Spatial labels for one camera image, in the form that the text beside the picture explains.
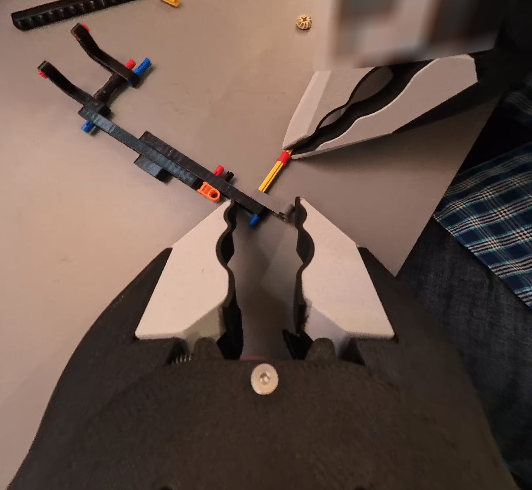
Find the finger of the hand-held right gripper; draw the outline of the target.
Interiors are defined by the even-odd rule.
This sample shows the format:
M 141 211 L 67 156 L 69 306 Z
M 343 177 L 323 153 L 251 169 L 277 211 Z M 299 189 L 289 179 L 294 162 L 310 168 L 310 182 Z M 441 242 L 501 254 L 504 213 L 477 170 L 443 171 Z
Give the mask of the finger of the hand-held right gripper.
M 283 149 L 337 120 L 352 103 L 377 93 L 391 80 L 391 68 L 356 68 L 316 71 L 288 124 Z
M 347 106 L 337 120 L 297 142 L 292 148 L 292 159 L 392 134 L 477 83 L 475 61 L 470 55 L 375 68 L 391 68 L 391 80 L 369 98 Z

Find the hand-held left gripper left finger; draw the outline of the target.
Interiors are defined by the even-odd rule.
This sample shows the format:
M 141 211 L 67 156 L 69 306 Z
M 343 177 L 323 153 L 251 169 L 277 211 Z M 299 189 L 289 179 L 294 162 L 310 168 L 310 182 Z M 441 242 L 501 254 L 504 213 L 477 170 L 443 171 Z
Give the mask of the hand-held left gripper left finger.
M 137 339 L 177 338 L 192 350 L 197 340 L 210 338 L 225 358 L 241 357 L 242 313 L 228 266 L 237 211 L 235 201 L 225 201 L 174 243 L 136 328 Z

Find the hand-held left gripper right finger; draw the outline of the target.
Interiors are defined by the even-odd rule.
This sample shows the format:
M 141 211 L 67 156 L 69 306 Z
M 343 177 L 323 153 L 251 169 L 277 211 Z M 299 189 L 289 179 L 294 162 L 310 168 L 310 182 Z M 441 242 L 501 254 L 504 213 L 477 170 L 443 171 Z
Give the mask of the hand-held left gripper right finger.
M 305 358 L 315 340 L 336 355 L 351 340 L 392 340 L 394 329 L 354 240 L 303 197 L 295 201 L 295 332 L 283 331 L 292 358 Z

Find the long yellow lego axle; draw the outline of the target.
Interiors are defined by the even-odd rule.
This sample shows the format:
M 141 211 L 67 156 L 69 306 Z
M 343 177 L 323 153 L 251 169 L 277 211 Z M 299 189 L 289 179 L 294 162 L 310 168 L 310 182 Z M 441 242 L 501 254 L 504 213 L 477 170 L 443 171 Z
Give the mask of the long yellow lego axle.
M 266 178 L 264 179 L 264 181 L 261 183 L 261 185 L 259 186 L 258 190 L 262 193 L 265 193 L 267 192 L 267 190 L 269 189 L 270 185 L 272 184 L 272 182 L 275 180 L 275 178 L 278 176 L 278 174 L 281 172 L 281 170 L 284 168 L 285 166 L 282 166 L 281 163 L 277 162 L 275 163 L 275 165 L 273 166 L 273 168 L 270 170 L 270 172 L 268 173 L 268 175 L 266 176 Z

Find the black lego beam assembly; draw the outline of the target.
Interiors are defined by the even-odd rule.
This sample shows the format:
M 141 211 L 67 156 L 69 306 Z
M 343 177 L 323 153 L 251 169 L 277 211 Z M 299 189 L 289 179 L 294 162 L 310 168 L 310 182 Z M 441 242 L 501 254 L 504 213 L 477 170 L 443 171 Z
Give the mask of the black lego beam assembly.
M 266 187 L 256 190 L 253 195 L 244 194 L 232 184 L 232 172 L 222 166 L 211 172 L 150 132 L 144 132 L 137 138 L 114 123 L 109 106 L 111 99 L 125 86 L 139 86 L 144 75 L 151 70 L 152 63 L 149 58 L 139 65 L 133 60 L 126 64 L 118 62 L 97 45 L 83 23 L 77 23 L 71 34 L 93 61 L 110 72 L 110 78 L 103 87 L 91 95 L 74 85 L 48 61 L 38 66 L 38 72 L 81 106 L 78 114 L 85 121 L 82 126 L 85 133 L 100 130 L 110 135 L 136 152 L 137 167 L 159 181 L 176 178 L 212 202 L 219 202 L 222 197 L 234 200 L 251 215 L 249 226 L 255 226 L 267 212 L 283 221 L 289 220 L 294 205 L 274 199 L 264 192 Z

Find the long black lego beam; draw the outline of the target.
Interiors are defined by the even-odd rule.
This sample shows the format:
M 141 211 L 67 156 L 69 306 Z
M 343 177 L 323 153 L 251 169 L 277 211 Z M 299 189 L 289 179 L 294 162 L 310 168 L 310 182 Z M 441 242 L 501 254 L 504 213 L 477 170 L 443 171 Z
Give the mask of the long black lego beam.
M 57 0 L 13 12 L 11 20 L 18 30 L 28 31 L 134 1 L 138 0 Z

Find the person's blue jeans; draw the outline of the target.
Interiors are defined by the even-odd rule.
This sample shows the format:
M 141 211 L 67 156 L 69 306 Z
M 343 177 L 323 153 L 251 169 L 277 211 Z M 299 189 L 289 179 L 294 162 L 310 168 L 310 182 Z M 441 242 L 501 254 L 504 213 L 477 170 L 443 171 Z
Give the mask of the person's blue jeans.
M 531 489 L 531 310 L 431 218 L 398 279 L 458 351 L 521 489 Z

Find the person's plaid shirt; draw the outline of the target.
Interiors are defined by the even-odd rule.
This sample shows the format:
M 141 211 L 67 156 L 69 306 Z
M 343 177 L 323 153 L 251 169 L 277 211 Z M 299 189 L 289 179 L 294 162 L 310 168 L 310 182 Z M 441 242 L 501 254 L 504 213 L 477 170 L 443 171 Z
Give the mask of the person's plaid shirt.
M 435 220 L 531 309 L 531 143 L 456 174 Z

